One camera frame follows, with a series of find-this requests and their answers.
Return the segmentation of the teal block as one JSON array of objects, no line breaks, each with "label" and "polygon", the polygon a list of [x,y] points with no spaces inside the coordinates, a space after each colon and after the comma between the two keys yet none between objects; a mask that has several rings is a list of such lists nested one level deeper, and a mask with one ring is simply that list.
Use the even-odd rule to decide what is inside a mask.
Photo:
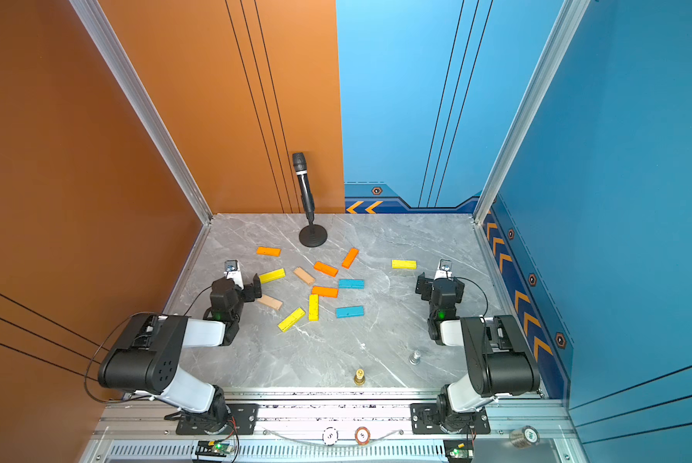
[{"label": "teal block", "polygon": [[365,281],[357,279],[341,279],[338,289],[365,289]]},{"label": "teal block", "polygon": [[336,310],[337,318],[359,318],[360,316],[364,316],[363,306],[344,307]]}]

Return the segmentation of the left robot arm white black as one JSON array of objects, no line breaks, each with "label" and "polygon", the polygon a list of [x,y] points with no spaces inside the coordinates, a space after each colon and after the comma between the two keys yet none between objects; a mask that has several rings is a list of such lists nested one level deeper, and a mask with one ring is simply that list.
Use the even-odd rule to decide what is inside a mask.
[{"label": "left robot arm white black", "polygon": [[251,435],[256,404],[230,405],[222,387],[204,382],[180,366],[186,348],[222,347],[240,331],[244,305],[262,296],[259,276],[244,284],[229,271],[212,283],[211,307],[203,318],[135,314],[131,316],[98,370],[106,389],[162,401],[175,411],[179,435]]}]

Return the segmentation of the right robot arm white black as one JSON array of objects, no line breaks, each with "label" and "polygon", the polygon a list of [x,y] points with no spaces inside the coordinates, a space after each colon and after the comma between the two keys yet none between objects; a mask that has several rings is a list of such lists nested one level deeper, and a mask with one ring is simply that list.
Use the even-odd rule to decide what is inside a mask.
[{"label": "right robot arm white black", "polygon": [[420,274],[415,292],[429,303],[428,333],[437,345],[459,347],[467,373],[442,387],[434,405],[413,405],[415,432],[487,434],[484,409],[502,395],[539,390],[537,361],[513,316],[457,315],[465,281],[443,272],[433,279]]}]

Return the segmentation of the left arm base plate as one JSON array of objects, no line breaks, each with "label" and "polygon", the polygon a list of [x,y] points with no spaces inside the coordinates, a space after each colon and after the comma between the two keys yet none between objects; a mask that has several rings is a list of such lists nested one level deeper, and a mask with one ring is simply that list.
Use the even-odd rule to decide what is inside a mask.
[{"label": "left arm base plate", "polygon": [[233,403],[225,405],[222,412],[193,414],[182,411],[179,415],[177,435],[249,436],[254,433],[258,420],[259,405]]}]

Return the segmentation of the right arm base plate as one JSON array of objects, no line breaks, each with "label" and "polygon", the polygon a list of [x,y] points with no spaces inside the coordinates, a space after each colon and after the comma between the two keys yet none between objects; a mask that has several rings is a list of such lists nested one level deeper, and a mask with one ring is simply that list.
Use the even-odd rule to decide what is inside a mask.
[{"label": "right arm base plate", "polygon": [[412,403],[411,429],[416,435],[491,433],[490,420],[485,410],[458,413],[440,408],[436,403]]}]

